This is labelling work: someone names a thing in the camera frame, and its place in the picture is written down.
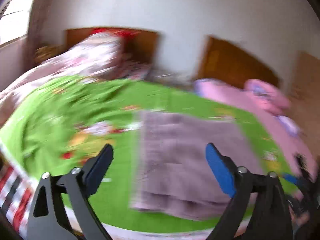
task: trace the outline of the white wall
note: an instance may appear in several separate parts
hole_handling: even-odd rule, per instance
[[[19,38],[0,48],[0,91],[23,74],[26,38]]]
[[[128,26],[160,31],[157,66],[190,77],[205,35],[234,41],[291,80],[297,51],[318,51],[320,22],[307,0],[54,0],[44,41],[62,44],[62,30]]]

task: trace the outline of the bed sheet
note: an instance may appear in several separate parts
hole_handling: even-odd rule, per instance
[[[196,81],[196,92],[203,98],[253,113],[282,150],[293,173],[300,174],[294,158],[295,154],[300,153],[305,156],[308,171],[313,178],[316,177],[316,161],[302,139],[299,136],[291,136],[276,117],[258,107],[251,99],[250,92],[232,87],[219,80],[206,79]]]
[[[205,238],[219,217],[191,221],[129,208],[139,136],[135,114],[139,109],[232,119],[247,136],[265,172],[291,172],[281,149],[247,111],[147,82],[102,82],[77,75],[55,78],[28,95],[0,130],[1,151],[14,168],[37,181],[44,172],[59,175],[83,165],[109,143],[114,147],[114,160],[89,201],[112,236],[137,240]],[[270,153],[277,156],[276,161],[266,158]],[[286,192],[295,190],[286,181],[282,184]],[[70,207],[66,197],[64,201]]]

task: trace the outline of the wooden headboard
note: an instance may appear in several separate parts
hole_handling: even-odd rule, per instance
[[[65,49],[68,50],[77,43],[87,38],[94,29],[105,28],[107,30],[129,30],[137,31],[135,35],[126,44],[124,51],[132,54],[132,59],[142,63],[152,63],[156,53],[159,33],[147,30],[119,28],[119,27],[88,27],[80,29],[65,30]]]
[[[212,36],[208,37],[197,78],[220,79],[241,89],[248,79],[279,86],[279,78],[268,66],[230,42]]]

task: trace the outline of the pink pillow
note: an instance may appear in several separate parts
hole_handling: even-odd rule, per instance
[[[269,112],[272,115],[282,115],[282,109],[272,103],[272,101],[268,100],[265,97],[257,96],[251,91],[244,92],[255,104],[261,109]]]
[[[254,92],[255,94],[265,94],[272,104],[277,108],[287,109],[290,107],[290,101],[286,96],[274,85],[263,82],[259,79],[249,79],[244,84],[244,89]]]

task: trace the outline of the wooden cabinet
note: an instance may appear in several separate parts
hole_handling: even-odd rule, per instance
[[[314,157],[320,156],[320,60],[302,52],[289,90],[287,115],[302,129],[300,137]]]

